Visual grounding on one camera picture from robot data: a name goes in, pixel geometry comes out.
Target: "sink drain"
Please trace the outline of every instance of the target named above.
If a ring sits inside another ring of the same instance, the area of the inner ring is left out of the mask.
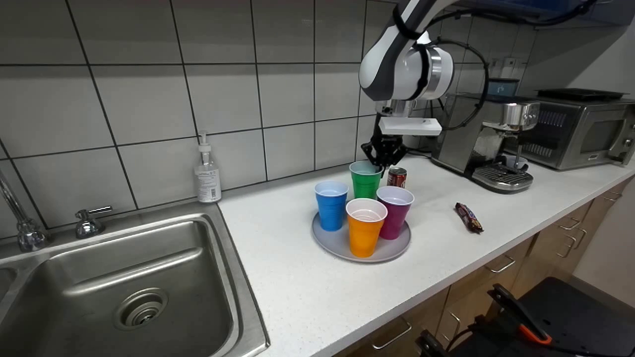
[[[157,318],[168,303],[168,294],[159,288],[147,288],[130,295],[117,307],[115,326],[121,330],[133,330]]]

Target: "blue cup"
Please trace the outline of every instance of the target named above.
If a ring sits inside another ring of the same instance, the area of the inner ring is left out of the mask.
[[[328,232],[342,228],[349,186],[339,181],[322,181],[315,186],[319,223]]]

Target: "toaster oven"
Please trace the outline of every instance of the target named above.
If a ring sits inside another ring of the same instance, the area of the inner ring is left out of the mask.
[[[635,149],[635,100],[580,102],[536,97],[538,123],[522,133],[521,155],[557,170],[626,165]],[[506,140],[516,153],[518,141]]]

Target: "bottle label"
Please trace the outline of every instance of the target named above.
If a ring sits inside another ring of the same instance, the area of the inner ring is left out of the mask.
[[[218,169],[210,172],[199,172],[198,177],[198,200],[200,202],[216,202],[220,200],[220,176]]]

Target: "green cup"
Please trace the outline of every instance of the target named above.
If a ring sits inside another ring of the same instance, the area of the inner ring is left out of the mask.
[[[355,198],[375,199],[379,180],[382,178],[380,168],[365,160],[352,163],[349,170],[353,179]]]

